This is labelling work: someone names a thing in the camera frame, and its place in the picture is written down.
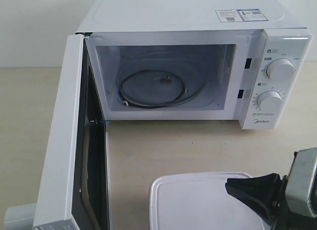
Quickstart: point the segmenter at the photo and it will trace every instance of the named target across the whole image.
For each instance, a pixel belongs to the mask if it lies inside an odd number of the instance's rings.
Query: beige table
[[[317,146],[317,62],[306,63],[280,125],[117,121],[107,129],[114,230],[148,229],[148,193],[162,175],[287,174],[293,152]],[[0,70],[0,209],[36,202],[59,69]]]

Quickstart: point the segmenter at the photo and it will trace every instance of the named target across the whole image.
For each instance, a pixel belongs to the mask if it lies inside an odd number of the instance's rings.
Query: timer knob
[[[290,60],[281,58],[268,65],[266,74],[271,80],[287,80],[295,73],[295,69]]]
[[[280,108],[283,101],[278,92],[266,91],[259,95],[257,103],[263,110],[276,111]]]

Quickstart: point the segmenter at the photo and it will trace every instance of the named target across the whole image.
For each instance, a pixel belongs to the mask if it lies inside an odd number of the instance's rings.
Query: microwave door
[[[108,230],[107,136],[83,35],[67,39],[34,227]]]

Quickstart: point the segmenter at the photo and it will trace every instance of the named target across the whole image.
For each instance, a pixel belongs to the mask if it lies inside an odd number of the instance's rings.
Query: microwave oven
[[[311,41],[276,0],[97,0],[67,39],[34,229],[112,229],[110,120],[275,128]]]

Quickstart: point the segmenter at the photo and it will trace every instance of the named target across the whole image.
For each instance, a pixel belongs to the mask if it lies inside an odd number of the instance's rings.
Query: white plastic container
[[[264,230],[261,218],[228,195],[228,178],[245,173],[201,172],[156,179],[150,190],[151,230]]]

